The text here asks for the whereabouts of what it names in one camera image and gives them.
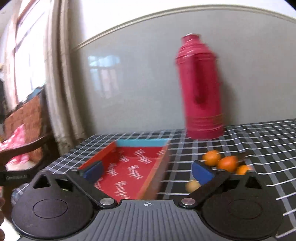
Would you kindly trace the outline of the orange tangerine small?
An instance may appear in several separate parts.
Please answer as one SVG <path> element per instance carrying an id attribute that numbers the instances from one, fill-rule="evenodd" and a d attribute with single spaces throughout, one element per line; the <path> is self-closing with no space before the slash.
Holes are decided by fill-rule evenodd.
<path id="1" fill-rule="evenodd" d="M 241 165 L 237 168 L 236 174 L 237 175 L 245 175 L 247 171 L 252 170 L 252 168 L 248 167 L 247 165 Z"/>

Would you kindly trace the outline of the tan round longan fruit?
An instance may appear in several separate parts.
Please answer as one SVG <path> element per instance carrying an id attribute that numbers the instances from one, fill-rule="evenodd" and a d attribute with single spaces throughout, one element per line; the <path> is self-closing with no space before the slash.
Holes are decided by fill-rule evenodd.
<path id="1" fill-rule="evenodd" d="M 201 184 L 196 180 L 191 180 L 185 184 L 185 189 L 189 193 L 194 192 L 195 190 L 199 189 L 200 187 L 201 187 Z"/>

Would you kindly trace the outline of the colourful cardboard box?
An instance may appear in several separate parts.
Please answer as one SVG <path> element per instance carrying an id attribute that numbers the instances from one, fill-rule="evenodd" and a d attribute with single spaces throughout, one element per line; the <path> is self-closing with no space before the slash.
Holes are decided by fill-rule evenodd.
<path id="1" fill-rule="evenodd" d="M 170 139 L 129 139 L 108 144 L 79 167 L 102 161 L 103 175 L 92 183 L 116 201 L 154 200 L 170 160 Z"/>

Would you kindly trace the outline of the black white checked tablecloth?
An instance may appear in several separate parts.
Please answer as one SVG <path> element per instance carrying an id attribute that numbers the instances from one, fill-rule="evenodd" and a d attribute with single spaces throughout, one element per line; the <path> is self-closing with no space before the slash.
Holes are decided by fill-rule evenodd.
<path id="1" fill-rule="evenodd" d="M 295 120 L 94 135 L 11 218 L 21 240 L 295 240 Z"/>

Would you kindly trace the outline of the pink plastic bag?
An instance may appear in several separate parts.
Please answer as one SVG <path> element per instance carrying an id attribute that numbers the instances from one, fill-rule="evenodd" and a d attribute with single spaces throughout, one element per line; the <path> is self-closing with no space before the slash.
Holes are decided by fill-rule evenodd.
<path id="1" fill-rule="evenodd" d="M 25 137 L 25 125 L 21 125 L 17 127 L 10 138 L 6 141 L 1 142 L 1 151 L 18 148 L 25 144 L 26 137 Z M 29 161 L 29 154 L 21 154 L 15 156 L 9 160 L 7 163 L 8 165 L 16 165 L 16 164 L 24 164 Z"/>

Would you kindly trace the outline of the dark wooden chair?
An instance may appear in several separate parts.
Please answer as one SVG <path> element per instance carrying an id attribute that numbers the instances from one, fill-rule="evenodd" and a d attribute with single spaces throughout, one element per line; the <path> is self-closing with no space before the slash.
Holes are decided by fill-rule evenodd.
<path id="1" fill-rule="evenodd" d="M 11 219 L 13 191 L 59 157 L 44 86 L 36 88 L 4 121 L 1 143 L 1 210 Z"/>

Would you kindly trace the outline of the red thermos flask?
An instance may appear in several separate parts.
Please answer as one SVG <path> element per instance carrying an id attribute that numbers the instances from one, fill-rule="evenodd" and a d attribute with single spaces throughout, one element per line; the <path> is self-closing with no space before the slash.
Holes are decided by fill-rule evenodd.
<path id="1" fill-rule="evenodd" d="M 176 57 L 187 136 L 210 140 L 224 133 L 217 57 L 200 35 L 182 37 Z"/>

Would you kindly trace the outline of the beige curtain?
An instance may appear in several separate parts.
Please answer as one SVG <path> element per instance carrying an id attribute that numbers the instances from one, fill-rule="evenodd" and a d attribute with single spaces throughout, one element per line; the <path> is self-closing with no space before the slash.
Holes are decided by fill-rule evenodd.
<path id="1" fill-rule="evenodd" d="M 69 1 L 50 1 L 46 36 L 46 95 L 59 154 L 86 138 L 75 96 L 68 33 Z"/>

